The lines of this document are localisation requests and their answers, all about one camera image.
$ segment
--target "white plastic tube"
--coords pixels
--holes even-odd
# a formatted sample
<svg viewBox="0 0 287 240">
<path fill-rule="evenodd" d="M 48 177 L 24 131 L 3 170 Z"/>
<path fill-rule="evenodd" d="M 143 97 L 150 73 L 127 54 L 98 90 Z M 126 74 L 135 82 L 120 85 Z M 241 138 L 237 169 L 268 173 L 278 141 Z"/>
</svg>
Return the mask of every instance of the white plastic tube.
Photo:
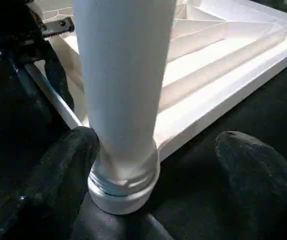
<svg viewBox="0 0 287 240">
<path fill-rule="evenodd" d="M 89 123 L 101 150 L 88 179 L 94 202 L 128 214 L 160 171 L 153 138 L 176 0 L 75 0 Z"/>
</svg>

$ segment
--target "black surface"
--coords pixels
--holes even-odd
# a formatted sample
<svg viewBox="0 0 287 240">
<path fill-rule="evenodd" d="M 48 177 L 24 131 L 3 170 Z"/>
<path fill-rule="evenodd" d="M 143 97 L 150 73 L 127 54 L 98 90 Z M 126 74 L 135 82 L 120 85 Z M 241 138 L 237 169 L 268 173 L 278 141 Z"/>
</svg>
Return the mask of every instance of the black surface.
<svg viewBox="0 0 287 240">
<path fill-rule="evenodd" d="M 24 72 L 0 62 L 0 199 L 31 174 L 67 125 Z"/>
<path fill-rule="evenodd" d="M 238 209 L 215 153 L 223 131 L 255 136 L 287 159 L 287 68 L 163 161 L 152 196 L 139 212 L 109 215 L 86 194 L 72 239 L 162 239 L 146 235 L 152 230 L 176 240 L 240 239 Z"/>
</svg>

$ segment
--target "white plastic part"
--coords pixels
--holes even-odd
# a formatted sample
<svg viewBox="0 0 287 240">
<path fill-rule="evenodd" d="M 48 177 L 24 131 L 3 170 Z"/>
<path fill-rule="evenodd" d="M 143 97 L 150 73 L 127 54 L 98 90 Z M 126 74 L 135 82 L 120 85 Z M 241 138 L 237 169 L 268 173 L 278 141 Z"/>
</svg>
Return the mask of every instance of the white plastic part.
<svg viewBox="0 0 287 240">
<path fill-rule="evenodd" d="M 140 1 L 87 4 L 90 2 L 98 6 L 76 13 L 77 31 L 82 31 L 83 36 L 79 40 L 84 39 L 79 41 L 79 48 L 73 34 L 54 38 L 52 45 L 69 76 L 74 113 L 83 125 L 94 127 L 102 140 L 100 161 L 104 160 L 96 165 L 89 180 L 92 197 L 107 212 L 124 214 L 147 200 L 157 180 L 159 165 L 153 165 L 157 158 L 166 159 L 287 67 L 287 14 L 248 0 L 181 0 L 174 11 L 161 83 L 160 78 L 154 77 L 162 73 L 164 65 L 158 64 L 161 58 L 157 61 L 149 57 L 150 68 L 145 63 L 149 54 L 159 56 L 167 48 L 168 41 L 164 38 L 168 30 L 161 29 L 160 24 L 165 24 L 169 6 L 165 4 L 163 10 L 157 11 L 150 9 L 154 21 L 148 26 L 139 18 L 148 10 L 150 1 L 140 7 L 137 5 Z M 148 51 L 149 40 L 160 49 Z M 154 103 L 158 101 L 161 84 L 157 109 Z M 159 157 L 154 156 L 156 149 Z M 149 177 L 143 179 L 141 176 L 145 175 Z M 112 193 L 112 197 L 103 189 Z"/>
<path fill-rule="evenodd" d="M 175 5 L 74 2 L 88 117 L 101 143 L 88 186 L 108 213 L 139 209 L 159 177 L 154 129 Z"/>
</svg>

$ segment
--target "white cylindrical part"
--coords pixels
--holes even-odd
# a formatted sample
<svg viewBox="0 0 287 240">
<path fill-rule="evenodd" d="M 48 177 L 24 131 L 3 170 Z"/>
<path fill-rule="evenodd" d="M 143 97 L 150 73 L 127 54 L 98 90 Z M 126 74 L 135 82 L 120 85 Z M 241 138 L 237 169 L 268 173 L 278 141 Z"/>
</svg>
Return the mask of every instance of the white cylindrical part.
<svg viewBox="0 0 287 240">
<path fill-rule="evenodd" d="M 176 0 L 75 0 L 88 117 L 101 142 L 88 185 L 106 212 L 127 214 L 159 175 L 153 138 Z"/>
</svg>

